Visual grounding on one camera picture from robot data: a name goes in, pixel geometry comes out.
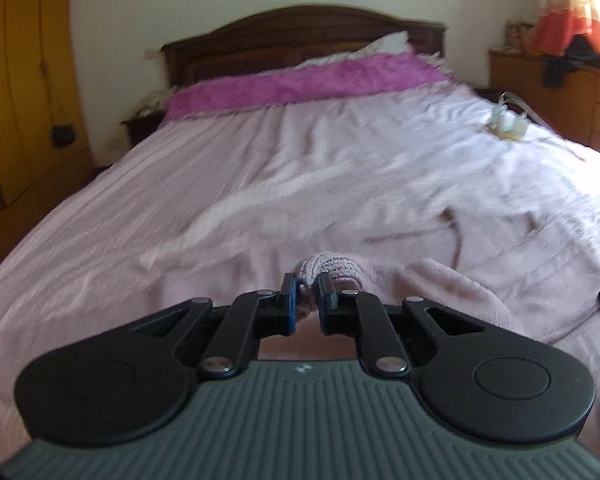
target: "gray gripper base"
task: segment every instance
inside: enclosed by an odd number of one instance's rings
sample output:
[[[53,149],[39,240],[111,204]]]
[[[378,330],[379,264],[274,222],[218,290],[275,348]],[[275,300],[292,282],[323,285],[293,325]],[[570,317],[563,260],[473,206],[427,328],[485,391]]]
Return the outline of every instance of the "gray gripper base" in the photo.
[[[429,416],[407,384],[377,380],[356,361],[256,361],[237,378],[204,383],[145,438],[106,449],[35,441],[2,472],[13,480],[589,480],[600,478],[600,461],[574,439],[521,448],[466,440]]]

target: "yellow wooden wardrobe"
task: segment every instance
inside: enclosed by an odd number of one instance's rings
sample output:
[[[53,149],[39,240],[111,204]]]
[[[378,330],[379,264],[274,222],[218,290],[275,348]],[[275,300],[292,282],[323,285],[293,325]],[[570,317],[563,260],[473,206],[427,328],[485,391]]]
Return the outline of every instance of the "yellow wooden wardrobe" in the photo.
[[[54,126],[75,140],[58,148]],[[0,0],[0,261],[93,171],[68,0]]]

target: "silver rivet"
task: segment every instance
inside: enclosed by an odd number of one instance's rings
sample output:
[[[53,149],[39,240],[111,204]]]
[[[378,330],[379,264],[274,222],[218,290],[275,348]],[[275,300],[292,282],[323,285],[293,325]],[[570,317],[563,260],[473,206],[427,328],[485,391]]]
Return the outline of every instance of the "silver rivet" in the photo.
[[[234,362],[228,357],[213,356],[202,361],[202,367],[210,374],[225,374],[234,367]]]
[[[400,374],[408,367],[407,361],[401,357],[381,357],[376,361],[376,368],[385,374]]]

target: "white wall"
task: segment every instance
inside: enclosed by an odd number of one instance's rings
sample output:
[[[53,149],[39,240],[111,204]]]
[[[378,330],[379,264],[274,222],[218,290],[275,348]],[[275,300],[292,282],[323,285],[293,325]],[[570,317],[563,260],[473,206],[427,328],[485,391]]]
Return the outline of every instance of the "white wall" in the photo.
[[[100,165],[126,149],[116,125],[143,95],[166,84],[147,48],[201,34],[261,10],[291,4],[346,4],[445,22],[447,57],[459,78],[488,81],[487,49],[507,18],[534,19],[537,0],[71,0],[78,85]]]

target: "dark brown headboard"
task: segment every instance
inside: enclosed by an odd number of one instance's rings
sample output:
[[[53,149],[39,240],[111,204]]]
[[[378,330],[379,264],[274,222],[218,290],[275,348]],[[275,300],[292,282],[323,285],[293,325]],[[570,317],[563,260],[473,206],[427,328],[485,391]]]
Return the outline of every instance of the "dark brown headboard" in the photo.
[[[285,68],[305,59],[357,50],[406,30],[414,48],[444,54],[445,25],[400,20],[355,7],[293,6],[268,10],[162,48],[171,85]]]

